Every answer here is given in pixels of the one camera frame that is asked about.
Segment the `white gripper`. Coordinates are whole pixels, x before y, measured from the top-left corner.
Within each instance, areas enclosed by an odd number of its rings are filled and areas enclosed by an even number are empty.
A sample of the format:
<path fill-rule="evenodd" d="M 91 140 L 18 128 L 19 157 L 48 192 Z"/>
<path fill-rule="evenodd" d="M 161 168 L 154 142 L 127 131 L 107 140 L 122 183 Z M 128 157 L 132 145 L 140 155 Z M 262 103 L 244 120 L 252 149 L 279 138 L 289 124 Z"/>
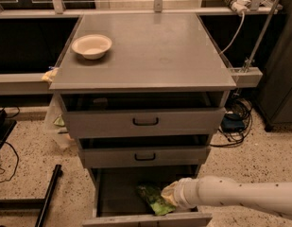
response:
<path fill-rule="evenodd" d="M 189 184 L 192 182 L 192 178 L 182 178 L 179 181 L 174 181 L 162 190 L 161 196 L 166 202 L 174 206 L 178 205 L 182 209 L 193 209 L 196 205 L 188 200 L 188 196 L 191 195 Z"/>

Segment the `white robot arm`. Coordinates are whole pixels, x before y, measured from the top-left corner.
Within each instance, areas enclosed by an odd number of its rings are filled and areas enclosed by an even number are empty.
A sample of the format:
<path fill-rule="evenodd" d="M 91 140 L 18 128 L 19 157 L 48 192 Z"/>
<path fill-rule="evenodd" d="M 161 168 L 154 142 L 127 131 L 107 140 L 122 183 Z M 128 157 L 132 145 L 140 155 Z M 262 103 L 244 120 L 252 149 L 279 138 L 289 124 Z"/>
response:
<path fill-rule="evenodd" d="M 216 176 L 182 178 L 165 187 L 161 195 L 183 209 L 243 206 L 292 220 L 292 182 L 239 183 Z"/>

